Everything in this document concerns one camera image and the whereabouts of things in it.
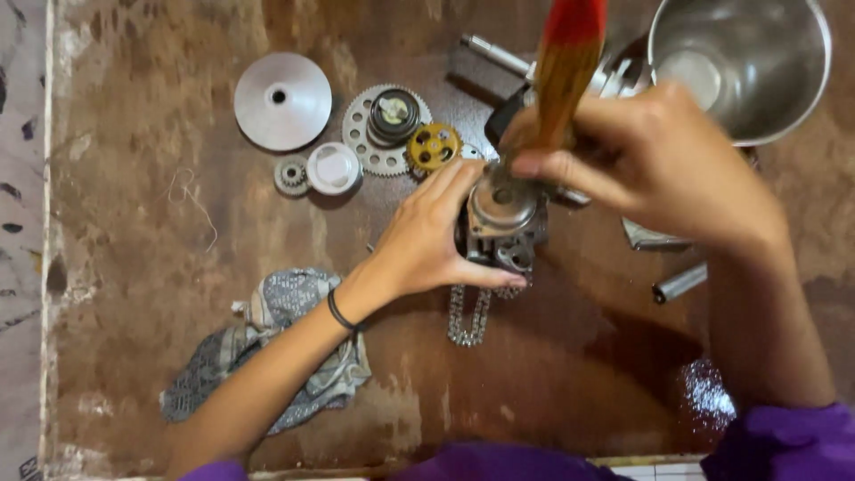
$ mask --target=purple sleeve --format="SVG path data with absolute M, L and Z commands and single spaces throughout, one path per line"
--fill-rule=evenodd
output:
M 237 461 L 217 461 L 188 472 L 179 481 L 249 481 Z
M 710 481 L 855 479 L 855 422 L 845 406 L 754 407 L 701 461 Z

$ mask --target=paintbrush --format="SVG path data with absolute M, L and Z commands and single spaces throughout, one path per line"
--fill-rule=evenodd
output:
M 597 70 L 605 9 L 605 0 L 555 0 L 552 4 L 534 73 L 540 129 L 529 147 L 573 147 L 571 121 Z

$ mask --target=left hand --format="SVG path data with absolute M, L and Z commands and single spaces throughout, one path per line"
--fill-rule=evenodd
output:
M 485 165 L 457 158 L 433 172 L 398 207 L 365 265 L 392 299 L 451 284 L 526 286 L 523 276 L 469 262 L 454 245 L 461 205 Z

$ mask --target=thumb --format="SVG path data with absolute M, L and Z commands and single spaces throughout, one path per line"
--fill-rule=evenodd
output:
M 511 274 L 507 270 L 484 267 L 464 258 L 458 258 L 452 267 L 453 284 L 466 284 L 479 288 L 524 288 L 526 278 L 519 274 Z
M 629 203 L 629 191 L 621 182 L 568 151 L 521 152 L 514 159 L 511 171 L 516 177 L 540 179 L 582 191 L 592 199 L 613 207 L 623 207 Z

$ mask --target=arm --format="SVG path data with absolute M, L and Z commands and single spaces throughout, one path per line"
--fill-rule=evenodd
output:
M 374 253 L 335 290 L 352 324 L 397 297 L 441 285 L 521 287 L 526 280 L 457 254 L 454 225 L 483 162 L 456 160 L 428 177 L 398 208 Z M 306 379 L 350 334 L 321 302 L 230 376 L 179 425 L 167 477 L 219 460 L 242 460 Z
M 533 111 L 515 118 L 503 145 L 528 137 L 534 118 Z M 708 248 L 711 354 L 740 407 L 832 403 L 783 209 L 690 95 L 665 85 L 626 100 L 586 98 L 575 122 L 612 154 L 608 162 L 528 151 L 514 161 L 515 175 L 581 190 Z

